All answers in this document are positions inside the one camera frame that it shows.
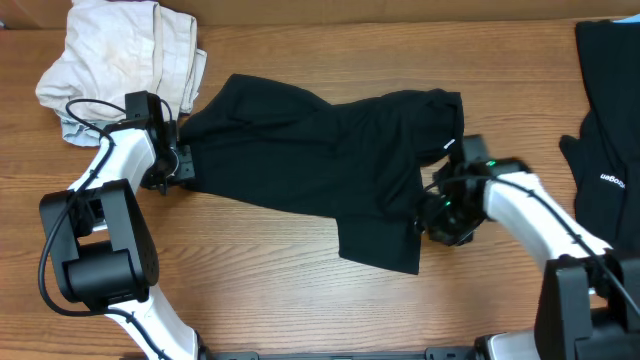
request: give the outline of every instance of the wooden surface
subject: wooden surface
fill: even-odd
[[[519,156],[572,211],[557,143],[588,111],[564,21],[202,28],[209,54],[196,110],[234,72],[309,89],[332,103],[400,89],[462,93],[466,134]],[[36,285],[40,198],[65,189],[93,149],[62,141],[34,89],[63,31],[0,31],[0,359],[116,359],[137,353],[113,322],[51,312]],[[433,166],[424,169],[425,179]],[[160,285],[215,351],[422,350],[531,327],[541,275],[503,228],[461,248],[423,240],[419,276],[338,258],[332,219],[211,195],[140,190]],[[48,283],[57,295],[51,267]]]
[[[199,25],[543,20],[629,16],[638,0],[160,0]],[[71,0],[0,0],[14,29],[64,29]]]

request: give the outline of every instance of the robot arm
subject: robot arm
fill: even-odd
[[[576,234],[582,236],[597,255],[604,255],[605,250],[611,249],[608,243],[591,235],[576,223],[544,190],[537,175],[518,171],[498,177],[521,185],[542,197]],[[549,210],[525,192],[489,180],[485,185],[483,206],[490,219],[499,222],[522,244],[533,257],[540,271],[544,271],[547,261],[558,259],[562,255],[578,259],[589,257]]]
[[[485,219],[494,220],[523,245],[544,274],[533,330],[480,337],[459,358],[640,358],[640,317],[604,275],[605,269],[610,271],[638,303],[640,257],[613,250],[586,231],[522,161],[491,159],[479,136],[465,137],[434,180],[440,194],[425,193],[417,221],[431,240],[459,246],[473,239],[474,229]],[[608,300],[608,306],[592,310],[591,293]]]
[[[141,185],[166,193],[168,186],[190,180],[194,173],[189,148],[177,144],[175,122],[163,121],[156,95],[127,94],[125,102],[130,120],[108,129],[115,147],[56,236],[51,250],[56,278],[68,301],[81,301],[90,310],[106,313],[149,359],[209,359],[197,333],[180,320],[157,285],[155,246],[135,201]],[[87,171],[67,191],[43,198],[40,211],[45,229],[51,229],[69,194],[85,183],[109,146],[109,140],[102,138]],[[78,243],[78,238],[96,232],[108,233],[109,240]],[[135,318],[144,336],[131,318],[113,310]]]

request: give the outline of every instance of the white cloth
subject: white cloth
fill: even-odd
[[[124,108],[126,93],[146,90],[166,100],[176,118],[192,111],[204,74],[207,54],[196,49],[196,35],[194,17],[153,1],[73,0],[65,50],[40,79],[36,95],[60,116],[63,138],[80,146],[97,146],[98,135],[67,115],[69,100],[99,99]],[[73,112],[98,126],[124,118],[91,103],[74,104]]]
[[[626,18],[626,19],[616,20],[614,22],[618,24],[635,24],[640,22],[640,14]]]

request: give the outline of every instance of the wooden table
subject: wooden table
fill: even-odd
[[[460,91],[466,134],[483,134],[496,157],[523,158],[571,211],[575,185],[558,140],[576,135],[589,109],[574,23],[202,28],[209,58],[196,110],[232,73],[295,84],[332,103],[400,89]],[[1,359],[139,352],[112,321],[58,316],[37,290],[38,202],[77,179],[96,153],[62,141],[56,116],[34,95],[64,36],[0,31]],[[425,181],[435,169],[424,169]],[[420,275],[411,276],[340,259],[332,219],[181,189],[168,197],[141,190],[138,201],[162,289],[215,351],[423,350],[533,325],[541,275],[495,223],[460,248],[424,239]]]

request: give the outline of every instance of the black fabric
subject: black fabric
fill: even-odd
[[[300,88],[233,75],[182,127],[192,190],[337,220],[340,256],[418,273],[420,166],[464,128],[458,93],[400,91],[330,105]]]
[[[640,250],[640,24],[576,26],[591,112],[560,148],[573,172],[577,221],[613,247]]]

